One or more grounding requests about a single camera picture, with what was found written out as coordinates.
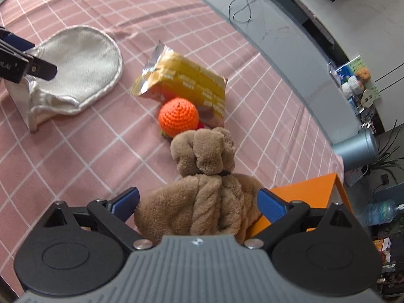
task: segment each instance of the water bottle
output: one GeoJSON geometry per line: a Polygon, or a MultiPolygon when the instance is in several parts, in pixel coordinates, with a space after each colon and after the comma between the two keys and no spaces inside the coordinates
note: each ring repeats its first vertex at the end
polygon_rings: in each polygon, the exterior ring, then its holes
{"type": "Polygon", "coordinates": [[[404,204],[395,206],[392,199],[381,201],[376,204],[369,204],[366,207],[366,224],[371,226],[375,224],[390,223],[402,209],[404,209],[404,204]]]}

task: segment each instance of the orange box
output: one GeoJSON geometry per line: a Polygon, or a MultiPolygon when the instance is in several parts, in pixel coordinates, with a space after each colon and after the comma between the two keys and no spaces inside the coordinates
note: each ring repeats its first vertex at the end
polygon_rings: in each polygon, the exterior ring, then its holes
{"type": "MultiPolygon", "coordinates": [[[[271,191],[284,201],[302,200],[313,208],[326,208],[334,201],[342,201],[352,210],[347,193],[337,173],[330,173],[284,187],[272,188],[271,191]]],[[[270,224],[265,216],[261,216],[248,228],[246,238],[255,236],[270,224]]]]}

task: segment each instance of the brown towel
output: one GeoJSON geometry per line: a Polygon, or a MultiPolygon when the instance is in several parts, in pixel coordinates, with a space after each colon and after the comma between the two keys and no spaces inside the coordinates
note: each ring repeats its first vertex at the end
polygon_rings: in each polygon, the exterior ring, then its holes
{"type": "Polygon", "coordinates": [[[163,235],[233,234],[243,242],[261,215],[255,178],[231,174],[236,149],[223,128],[186,131],[171,142],[183,179],[142,198],[135,211],[140,233],[157,244],[163,235]]]}

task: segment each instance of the black plug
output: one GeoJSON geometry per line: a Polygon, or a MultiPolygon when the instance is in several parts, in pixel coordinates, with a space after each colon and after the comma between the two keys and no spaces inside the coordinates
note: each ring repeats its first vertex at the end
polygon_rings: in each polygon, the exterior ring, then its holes
{"type": "Polygon", "coordinates": [[[380,178],[381,178],[381,184],[382,184],[383,186],[389,184],[389,175],[388,175],[387,173],[382,174],[380,178]]]}

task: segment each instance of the orange yarn ball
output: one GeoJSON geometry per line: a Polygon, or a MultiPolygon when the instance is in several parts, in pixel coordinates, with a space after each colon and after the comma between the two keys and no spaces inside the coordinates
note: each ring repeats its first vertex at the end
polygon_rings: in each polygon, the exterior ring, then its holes
{"type": "Polygon", "coordinates": [[[158,122],[163,132],[171,138],[187,130],[196,130],[199,114],[195,105],[183,98],[175,98],[160,109],[158,122]]]}

